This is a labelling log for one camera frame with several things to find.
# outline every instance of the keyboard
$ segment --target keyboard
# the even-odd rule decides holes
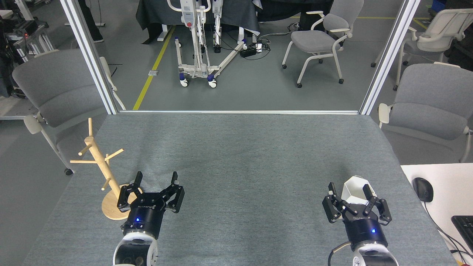
[[[473,216],[452,216],[452,222],[470,250],[473,251]]]

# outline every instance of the power strip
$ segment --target power strip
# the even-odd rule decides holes
[[[241,57],[248,57],[256,54],[256,48],[248,47],[246,50],[240,51]]]

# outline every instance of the wooden peg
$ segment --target wooden peg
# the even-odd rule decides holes
[[[97,163],[96,161],[90,161],[90,160],[70,160],[69,162],[71,163]]]
[[[104,184],[104,185],[103,185],[103,187],[101,188],[101,190],[102,190],[102,191],[104,191],[104,190],[105,190],[105,188],[107,187],[107,185],[108,185],[108,182],[110,182],[110,180],[111,180],[111,178],[109,178],[109,179],[105,180],[105,184]]]
[[[94,130],[92,128],[92,118],[89,117],[88,121],[89,121],[89,136],[93,136],[94,135]]]
[[[110,154],[110,155],[107,154],[107,155],[106,155],[107,157],[105,157],[105,160],[108,161],[108,160],[110,160],[111,158],[115,157],[116,155],[122,153],[123,151],[124,151],[124,149],[119,149],[118,151],[116,151],[116,152],[114,152],[114,153],[112,153],[112,154]]]
[[[83,148],[81,151],[78,152],[78,155],[79,156],[84,155],[84,153],[86,153],[86,151],[88,151],[88,149],[90,149],[90,147],[92,147],[92,145],[87,145],[85,148]]]

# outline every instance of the patient lift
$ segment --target patient lift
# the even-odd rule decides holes
[[[214,52],[220,53],[221,27],[220,19],[222,17],[223,0],[213,0],[213,5],[210,0],[207,0],[207,7],[201,4],[201,0],[180,0],[181,7],[176,8],[167,0],[169,7],[178,12],[182,12],[181,21],[188,27],[192,33],[192,42],[194,46],[194,65],[182,64],[181,58],[181,44],[179,39],[175,38],[175,45],[177,51],[177,63],[179,68],[179,80],[183,87],[187,87],[188,79],[186,75],[194,78],[206,78],[212,88],[217,86],[215,80],[226,65],[235,57],[241,50],[246,49],[245,40],[238,42],[236,48],[220,63],[220,65],[211,65],[209,60],[209,50],[205,44],[204,24],[206,21],[205,13],[210,11],[215,17],[215,32],[214,32]]]

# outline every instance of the black equipment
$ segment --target black equipment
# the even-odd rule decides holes
[[[178,213],[184,198],[184,188],[173,173],[171,185],[161,192],[139,191],[143,174],[138,172],[132,184],[120,190],[117,207],[120,211],[130,210],[126,222],[121,226],[123,239],[115,249],[114,265],[131,264],[154,266],[158,257],[157,239],[166,209]],[[136,199],[128,204],[131,193]]]

